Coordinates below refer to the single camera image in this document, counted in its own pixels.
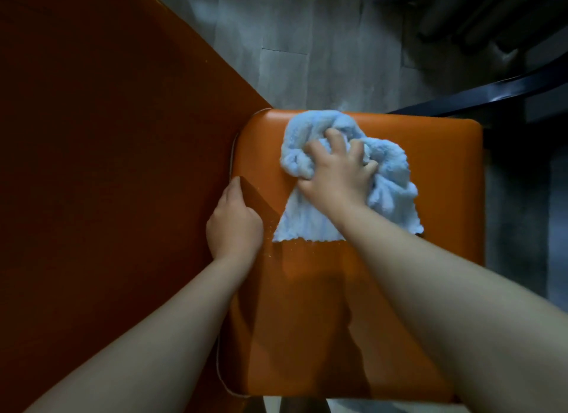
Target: black metal frame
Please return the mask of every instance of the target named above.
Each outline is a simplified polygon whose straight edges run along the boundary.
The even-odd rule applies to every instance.
[[[391,111],[389,114],[447,117],[494,102],[543,93],[567,82],[568,53],[532,72],[465,90],[451,96],[434,99],[433,101],[411,105]]]

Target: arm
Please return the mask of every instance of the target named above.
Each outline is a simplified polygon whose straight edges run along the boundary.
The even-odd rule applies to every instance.
[[[568,411],[568,316],[530,291],[409,234],[365,205],[376,164],[307,146],[306,197],[357,248],[409,330],[477,412]]]
[[[208,267],[27,411],[183,411],[262,243],[262,221],[245,206],[238,177],[207,223],[207,242]]]

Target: person's left hand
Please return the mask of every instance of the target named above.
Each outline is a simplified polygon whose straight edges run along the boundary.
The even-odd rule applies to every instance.
[[[245,205],[240,177],[235,177],[221,195],[207,221],[207,244],[214,259],[242,260],[251,265],[262,245],[262,219]]]

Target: person's right arm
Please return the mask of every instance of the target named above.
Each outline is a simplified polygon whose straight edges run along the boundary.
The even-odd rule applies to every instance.
[[[475,412],[568,411],[568,315],[525,288],[411,235],[365,205],[376,164],[328,130],[304,195],[357,248],[409,330]]]

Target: hand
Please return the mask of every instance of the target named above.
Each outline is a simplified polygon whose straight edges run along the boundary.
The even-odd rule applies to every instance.
[[[305,151],[314,159],[315,175],[311,180],[298,180],[298,187],[313,206],[325,214],[336,226],[341,223],[344,209],[354,205],[366,205],[370,181],[378,164],[372,160],[363,166],[363,143],[351,140],[347,153],[341,132],[325,131],[332,153],[322,143],[310,141]]]
[[[239,177],[225,188],[207,221],[206,234],[214,259],[229,258],[252,265],[262,245],[262,219],[245,205]]]

